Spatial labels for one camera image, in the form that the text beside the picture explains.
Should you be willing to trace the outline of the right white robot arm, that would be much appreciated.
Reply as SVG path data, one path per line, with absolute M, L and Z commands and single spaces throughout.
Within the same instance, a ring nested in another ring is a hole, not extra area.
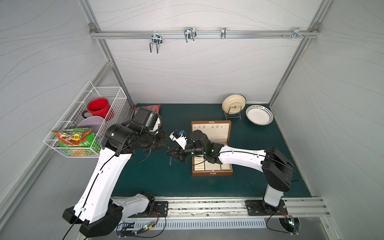
M 230 164 L 251 168 L 264 174 L 268 185 L 263 198 L 264 206 L 278 208 L 285 192 L 291 188 L 294 165 L 278 149 L 244 150 L 213 143 L 200 130 L 191 133 L 191 144 L 188 144 L 184 131 L 170 134 L 171 141 L 178 145 L 167 151 L 167 154 L 181 162 L 187 157 L 202 157 L 211 164 Z

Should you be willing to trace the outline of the brown wooden jewelry box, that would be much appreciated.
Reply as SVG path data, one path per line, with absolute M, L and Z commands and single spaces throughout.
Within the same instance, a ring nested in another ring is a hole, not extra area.
M 233 167 L 219 163 L 219 150 L 229 143 L 232 122 L 225 121 L 192 121 L 192 131 L 200 130 L 210 140 L 211 145 L 202 154 L 193 157 L 192 175 L 194 177 L 231 176 Z

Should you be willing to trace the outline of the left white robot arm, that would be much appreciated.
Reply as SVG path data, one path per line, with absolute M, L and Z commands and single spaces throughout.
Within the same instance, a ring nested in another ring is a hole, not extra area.
M 98 163 L 83 195 L 76 205 L 63 213 L 69 224 L 80 225 L 83 236 L 106 236 L 124 218 L 153 213 L 155 197 L 145 192 L 116 202 L 111 195 L 122 170 L 137 149 L 151 153 L 167 146 L 161 125 L 158 113 L 140 108 L 133 119 L 107 129 Z

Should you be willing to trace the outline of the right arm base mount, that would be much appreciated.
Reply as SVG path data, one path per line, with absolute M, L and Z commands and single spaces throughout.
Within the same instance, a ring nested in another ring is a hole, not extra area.
M 288 210 L 284 200 L 280 199 L 277 207 L 268 205 L 264 200 L 245 201 L 246 210 L 249 216 L 287 216 Z

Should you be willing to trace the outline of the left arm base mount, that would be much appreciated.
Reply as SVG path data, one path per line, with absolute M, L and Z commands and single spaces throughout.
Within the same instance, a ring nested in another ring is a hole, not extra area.
M 158 213 L 161 217 L 168 216 L 169 202 L 168 201 L 154 201 L 150 203 L 147 209 L 143 213 L 138 213 L 130 216 L 133 218 L 154 218 L 155 213 Z

